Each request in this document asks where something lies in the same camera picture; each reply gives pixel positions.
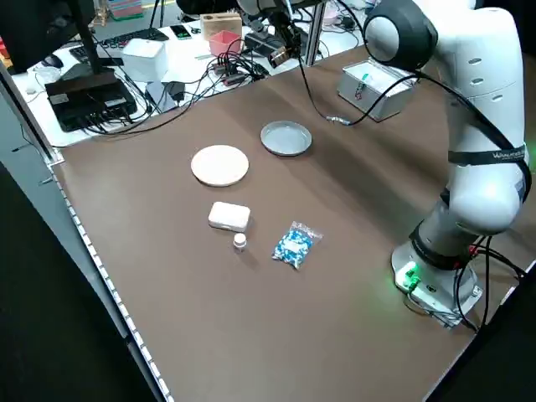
white desk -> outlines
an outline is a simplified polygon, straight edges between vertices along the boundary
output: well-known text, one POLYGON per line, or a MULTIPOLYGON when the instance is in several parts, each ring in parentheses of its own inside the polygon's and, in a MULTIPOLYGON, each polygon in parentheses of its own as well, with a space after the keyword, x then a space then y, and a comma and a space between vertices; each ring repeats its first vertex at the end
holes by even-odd
MULTIPOLYGON (((299 23, 299 25, 306 31, 309 28, 309 24, 307 23, 299 23)), ((191 31, 192 28, 199 28, 199 22, 195 21, 192 23, 187 23, 184 24, 184 26, 188 29, 188 31, 191 31)), ((210 54, 209 42, 203 40, 201 34, 192 34, 191 39, 178 40, 169 27, 162 28, 161 31, 169 37, 169 40, 165 42, 169 67, 162 81, 168 82, 174 80, 191 82, 198 80, 207 69, 212 57, 206 59, 196 59, 196 57, 210 54)), ((250 29, 248 27, 243 28, 243 35, 246 35, 249 32, 250 29)), ((363 44, 363 40, 361 39, 359 32, 356 30, 354 34, 359 37, 359 44, 363 44)), ((351 49, 357 44, 356 39, 350 33, 322 33, 321 41, 329 48, 329 54, 331 55, 351 49)), ((325 48, 322 44, 320 45, 320 51, 322 54, 326 55, 325 48)), ((70 54, 68 49, 60 49, 54 53, 64 63, 64 67, 61 69, 62 74, 77 63, 76 59, 70 54)), ((265 58, 257 57, 255 58, 255 61, 262 64, 272 75, 291 70, 298 66, 297 60, 289 60, 276 69, 272 69, 265 58)), ((90 137, 97 135, 90 133, 89 131, 82 130, 72 132, 62 131, 59 127, 58 120, 52 111, 52 107, 49 104, 49 100, 44 88, 36 82, 33 69, 29 69, 29 71, 30 72, 26 74, 14 75, 13 80, 23 95, 23 98, 28 102, 29 109, 35 115, 38 124, 41 126, 44 135, 47 137, 51 145, 54 147, 69 147, 77 142, 85 141, 90 137), (38 88, 38 92, 40 93, 38 95, 28 95, 26 93, 28 84, 38 88)), ((116 69, 116 73, 122 77, 122 72, 119 69, 116 69)), ((210 78, 205 78, 199 85, 198 93, 209 88, 212 84, 213 83, 210 78)), ((146 84, 137 83, 137 86, 141 90, 145 90, 146 84)), ((185 91, 194 93, 197 87, 197 83, 186 85, 185 91)), ((234 87, 225 87, 223 84, 219 84, 215 87, 215 90, 217 92, 222 92, 233 88, 234 87)), ((183 103, 190 100, 191 96, 185 95, 183 103)), ((142 106, 141 101, 138 99, 137 102, 138 112, 133 114, 132 117, 137 117, 145 111, 145 107, 142 106)))

silver box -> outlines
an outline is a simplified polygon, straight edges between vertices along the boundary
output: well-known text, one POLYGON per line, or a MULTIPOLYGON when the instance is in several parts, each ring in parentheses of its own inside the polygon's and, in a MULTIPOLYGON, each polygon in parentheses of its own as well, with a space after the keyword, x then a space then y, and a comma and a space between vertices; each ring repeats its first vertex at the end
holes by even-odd
MULTIPOLYGON (((338 94, 365 113, 396 80, 409 74, 391 69, 369 59, 343 68, 338 94)), ((415 79, 395 86, 370 112, 375 121, 400 113, 415 88, 415 79)))

white plate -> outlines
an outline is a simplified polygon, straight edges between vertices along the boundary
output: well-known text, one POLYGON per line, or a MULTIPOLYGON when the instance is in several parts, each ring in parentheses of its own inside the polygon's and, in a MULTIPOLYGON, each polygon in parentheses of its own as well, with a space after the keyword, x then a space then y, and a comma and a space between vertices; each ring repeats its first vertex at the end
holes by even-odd
POLYGON ((268 151, 282 157, 304 153, 312 144, 309 130, 293 121, 273 121, 260 132, 260 140, 268 151))
POLYGON ((213 145, 192 158, 192 173, 201 182, 213 187, 227 187, 239 182, 248 172, 247 156, 235 147, 213 145))

small white bottle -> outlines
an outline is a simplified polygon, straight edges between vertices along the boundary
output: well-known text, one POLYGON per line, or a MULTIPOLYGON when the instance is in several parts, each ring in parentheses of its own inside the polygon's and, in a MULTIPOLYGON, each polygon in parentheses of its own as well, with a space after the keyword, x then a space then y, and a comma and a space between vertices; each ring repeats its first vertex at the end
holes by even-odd
POLYGON ((239 253, 245 250, 245 245, 247 245, 247 243, 245 234, 237 233, 234 235, 233 246, 239 253))

blue snack bag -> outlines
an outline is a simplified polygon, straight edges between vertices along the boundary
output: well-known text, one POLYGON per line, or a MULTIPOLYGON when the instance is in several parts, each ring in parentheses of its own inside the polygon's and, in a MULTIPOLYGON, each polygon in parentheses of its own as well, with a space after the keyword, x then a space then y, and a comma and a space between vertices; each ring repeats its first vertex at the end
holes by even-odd
POLYGON ((322 238, 322 234, 300 224, 292 222, 291 228, 276 245, 271 258, 281 260, 299 270, 309 250, 322 238))

